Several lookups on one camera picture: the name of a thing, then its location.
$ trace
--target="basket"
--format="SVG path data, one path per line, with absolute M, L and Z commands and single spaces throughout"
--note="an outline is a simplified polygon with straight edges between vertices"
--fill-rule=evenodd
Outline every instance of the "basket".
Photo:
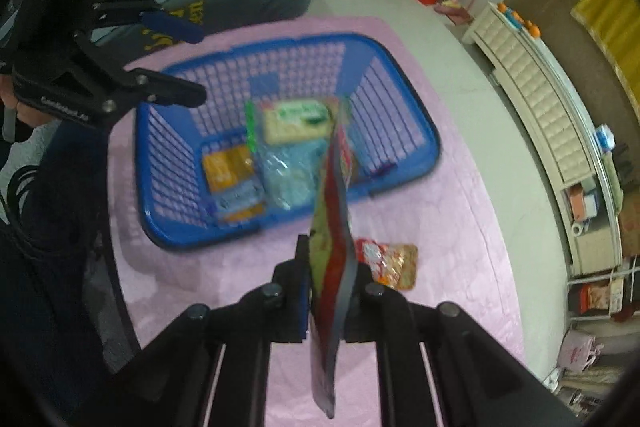
M 238 223 L 206 219 L 209 189 L 202 157 L 246 140 L 244 104 L 326 95 L 351 100 L 361 137 L 361 181 L 350 201 L 428 174 L 440 140 L 409 80 L 378 42 L 357 34 L 325 34 L 239 46 L 164 70 L 204 85 L 198 108 L 142 104 L 136 129 L 136 178 L 145 232 L 170 250 L 225 241 L 311 214 L 312 207 L 265 214 Z M 367 173 L 384 172 L 370 176 Z

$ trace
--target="pink tablecloth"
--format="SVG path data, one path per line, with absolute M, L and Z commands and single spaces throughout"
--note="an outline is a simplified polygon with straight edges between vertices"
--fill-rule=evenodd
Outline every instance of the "pink tablecloth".
M 131 67 L 161 70 L 187 58 L 273 38 L 356 32 L 379 41 L 414 84 L 442 138 L 442 158 L 430 176 L 351 208 L 353 233 L 378 241 L 415 243 L 418 281 L 407 297 L 436 305 L 459 303 L 507 349 L 524 360 L 522 326 L 509 257 L 473 158 L 416 60 L 381 20 L 302 18 L 213 35 L 142 58 Z M 309 219 L 257 236 L 177 255 L 151 243 L 140 227 L 133 168 L 133 115 L 113 130 L 109 197 L 114 255 L 122 291 L 144 346 L 188 305 L 218 307 L 267 282 L 279 261 L 293 256 Z M 380 423 L 371 345 L 342 346 L 336 417 L 329 422 L 310 393 L 308 344 L 274 346 L 267 397 L 268 426 L 373 426 Z

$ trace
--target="tiled floor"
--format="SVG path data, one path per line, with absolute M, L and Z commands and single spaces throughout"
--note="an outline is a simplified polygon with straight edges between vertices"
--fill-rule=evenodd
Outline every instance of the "tiled floor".
M 565 330 L 564 249 L 548 182 L 508 100 L 443 18 L 415 0 L 315 0 L 310 12 L 380 17 L 423 66 L 494 204 L 520 300 L 527 364 L 537 377 L 546 377 Z

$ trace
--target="yellow cloth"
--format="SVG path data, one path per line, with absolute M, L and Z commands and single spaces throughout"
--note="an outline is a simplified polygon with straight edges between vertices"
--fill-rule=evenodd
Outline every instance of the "yellow cloth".
M 572 16 L 589 31 L 609 60 L 640 121 L 638 0 L 581 0 Z

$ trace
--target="bolt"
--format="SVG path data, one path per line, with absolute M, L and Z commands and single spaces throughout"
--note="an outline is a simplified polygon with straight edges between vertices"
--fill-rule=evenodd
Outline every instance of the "bolt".
M 104 103 L 102 104 L 102 110 L 104 112 L 113 112 L 116 110 L 116 103 L 113 102 L 113 100 L 111 99 L 105 100 Z
M 206 304 L 192 304 L 187 308 L 187 316 L 190 319 L 203 319 L 207 316 L 209 307 Z
M 379 282 L 370 282 L 364 286 L 364 291 L 366 291 L 370 297 L 382 297 L 382 294 L 385 292 L 385 286 Z
M 457 304 L 453 304 L 453 302 L 443 302 L 438 306 L 438 310 L 446 317 L 457 317 L 460 315 L 460 307 Z
M 270 299 L 280 297 L 282 295 L 282 286 L 276 282 L 268 282 L 262 286 L 262 295 Z

